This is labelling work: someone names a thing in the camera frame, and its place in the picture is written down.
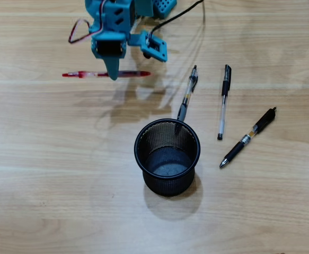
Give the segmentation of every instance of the ballpoint pen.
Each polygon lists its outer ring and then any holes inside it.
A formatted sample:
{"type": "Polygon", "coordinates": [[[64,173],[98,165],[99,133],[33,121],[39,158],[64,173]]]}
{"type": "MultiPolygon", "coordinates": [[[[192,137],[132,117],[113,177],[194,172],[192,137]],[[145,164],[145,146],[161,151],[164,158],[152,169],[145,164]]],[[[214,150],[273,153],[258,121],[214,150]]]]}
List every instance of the ballpoint pen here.
{"type": "Polygon", "coordinates": [[[222,97],[223,97],[222,117],[220,118],[218,140],[223,140],[223,135],[224,135],[226,98],[228,95],[229,88],[231,86],[231,72],[232,72],[232,69],[230,68],[230,66],[226,65],[225,66],[225,76],[224,76],[224,81],[223,81],[223,91],[222,91],[222,97]]]}
{"type": "Polygon", "coordinates": [[[262,132],[267,125],[269,125],[276,117],[276,107],[273,109],[270,108],[265,115],[253,126],[252,131],[249,134],[246,134],[236,145],[235,147],[224,157],[220,168],[225,167],[231,160],[248,144],[251,139],[256,135],[262,132]]]}
{"type": "MultiPolygon", "coordinates": [[[[131,77],[146,77],[151,75],[149,71],[137,71],[137,70],[121,70],[118,73],[119,78],[131,78],[131,77]]],[[[107,72],[96,72],[96,71],[76,71],[64,73],[63,77],[68,78],[99,78],[99,77],[109,77],[107,72]]]]}
{"type": "Polygon", "coordinates": [[[177,119],[181,122],[183,122],[185,120],[187,107],[188,107],[188,104],[190,102],[191,95],[194,92],[195,87],[197,85],[197,82],[198,82],[198,71],[197,71],[197,66],[195,65],[193,67],[191,76],[189,77],[189,82],[188,82],[188,85],[187,85],[187,88],[186,88],[185,97],[182,100],[182,103],[181,103],[181,106],[180,106],[180,109],[179,109],[179,113],[178,113],[178,117],[177,117],[177,119]]]}

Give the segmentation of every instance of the blue plastic part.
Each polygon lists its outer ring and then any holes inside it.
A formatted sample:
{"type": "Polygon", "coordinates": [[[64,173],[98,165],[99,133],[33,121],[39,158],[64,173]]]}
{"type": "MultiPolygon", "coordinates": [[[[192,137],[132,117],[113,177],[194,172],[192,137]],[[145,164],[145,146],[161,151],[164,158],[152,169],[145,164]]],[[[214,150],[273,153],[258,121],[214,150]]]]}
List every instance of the blue plastic part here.
{"type": "Polygon", "coordinates": [[[166,42],[157,36],[152,35],[149,43],[147,42],[148,32],[145,30],[141,34],[132,34],[128,45],[139,46],[140,50],[150,57],[161,62],[167,61],[167,45],[166,42]]]}
{"type": "Polygon", "coordinates": [[[153,2],[152,0],[135,0],[135,9],[137,15],[153,17],[153,2]]]}
{"type": "Polygon", "coordinates": [[[110,78],[112,80],[117,80],[119,76],[119,58],[104,58],[103,61],[106,65],[107,73],[110,78]]]}
{"type": "Polygon", "coordinates": [[[176,6],[176,0],[154,0],[154,13],[161,19],[167,18],[176,6]]]}
{"type": "Polygon", "coordinates": [[[111,79],[118,78],[119,59],[125,57],[127,45],[138,46],[146,56],[162,62],[167,61],[165,41],[153,35],[148,43],[146,31],[141,34],[130,34],[130,31],[137,15],[153,16],[156,13],[163,19],[176,5],[176,0],[107,1],[100,17],[101,2],[102,0],[85,0],[85,5],[88,13],[94,18],[89,31],[98,31],[102,25],[101,21],[103,23],[102,32],[92,36],[92,52],[96,58],[104,61],[111,79]]]}

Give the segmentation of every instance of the pen holder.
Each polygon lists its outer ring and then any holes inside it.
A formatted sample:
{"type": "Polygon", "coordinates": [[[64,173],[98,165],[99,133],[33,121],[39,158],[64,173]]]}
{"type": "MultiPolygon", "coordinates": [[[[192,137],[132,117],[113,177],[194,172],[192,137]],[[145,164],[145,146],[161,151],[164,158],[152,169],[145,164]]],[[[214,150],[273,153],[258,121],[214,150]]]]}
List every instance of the pen holder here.
{"type": "Polygon", "coordinates": [[[159,195],[175,196],[193,182],[200,142],[187,124],[160,119],[141,130],[134,154],[148,188],[159,195]]]}

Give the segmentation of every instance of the black wire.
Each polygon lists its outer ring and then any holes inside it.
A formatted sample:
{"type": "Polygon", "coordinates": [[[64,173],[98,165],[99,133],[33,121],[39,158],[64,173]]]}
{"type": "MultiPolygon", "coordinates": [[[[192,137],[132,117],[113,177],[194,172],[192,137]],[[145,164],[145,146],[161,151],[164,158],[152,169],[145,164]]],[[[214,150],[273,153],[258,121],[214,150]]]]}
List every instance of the black wire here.
{"type": "Polygon", "coordinates": [[[189,12],[190,10],[192,10],[194,7],[196,7],[198,4],[202,3],[204,0],[199,0],[197,2],[195,2],[191,7],[189,7],[188,9],[186,9],[185,11],[179,13],[177,16],[174,16],[173,18],[169,19],[169,20],[166,20],[165,22],[155,26],[152,31],[149,33],[149,37],[152,36],[153,32],[155,30],[158,30],[159,28],[161,28],[162,26],[172,22],[173,20],[176,20],[177,18],[181,17],[182,15],[184,15],[185,13],[189,12]]]}

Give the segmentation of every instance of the red wire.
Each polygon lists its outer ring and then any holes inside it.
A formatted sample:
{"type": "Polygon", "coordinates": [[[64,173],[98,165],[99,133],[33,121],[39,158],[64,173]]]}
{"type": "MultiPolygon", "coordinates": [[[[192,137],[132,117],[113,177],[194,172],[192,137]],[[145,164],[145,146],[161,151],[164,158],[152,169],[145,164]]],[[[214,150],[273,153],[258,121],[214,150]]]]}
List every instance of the red wire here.
{"type": "Polygon", "coordinates": [[[84,36],[82,36],[82,37],[80,37],[80,38],[78,38],[78,39],[72,40],[72,39],[73,39],[73,36],[74,36],[74,34],[75,34],[75,32],[76,32],[77,26],[80,25],[82,22],[85,22],[85,23],[88,25],[89,28],[90,28],[90,26],[91,26],[90,23],[89,23],[87,20],[85,20],[85,19],[79,19],[79,20],[77,20],[77,21],[75,22],[75,24],[74,24],[74,26],[73,26],[73,29],[72,29],[72,31],[71,31],[71,33],[70,33],[70,36],[69,36],[69,38],[68,38],[68,42],[69,42],[70,44],[74,44],[74,43],[83,41],[83,40],[88,39],[89,37],[91,37],[91,36],[93,36],[93,35],[96,35],[96,34],[99,34],[99,33],[102,32],[102,30],[103,30],[102,10],[103,10],[103,6],[104,6],[105,2],[107,2],[107,0],[103,0],[103,1],[101,2],[101,4],[100,4],[100,8],[99,8],[99,15],[100,15],[100,28],[99,28],[99,30],[96,31],[96,32],[93,32],[93,33],[88,33],[88,34],[86,34],[86,35],[84,35],[84,36]]]}

